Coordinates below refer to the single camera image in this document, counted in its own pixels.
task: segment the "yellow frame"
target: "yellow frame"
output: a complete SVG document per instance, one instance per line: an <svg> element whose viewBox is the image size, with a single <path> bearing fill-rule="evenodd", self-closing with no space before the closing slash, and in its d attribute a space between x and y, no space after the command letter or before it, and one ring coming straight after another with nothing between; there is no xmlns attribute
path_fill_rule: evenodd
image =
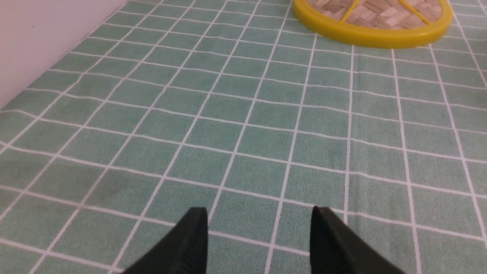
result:
<svg viewBox="0 0 487 274"><path fill-rule="evenodd" d="M426 45L442 38L453 19L447 0L438 0L441 17L424 27L408 30L385 30L359 27L332 19L312 8L306 0L294 0L296 18L310 30L346 44L357 46L399 49Z"/></svg>

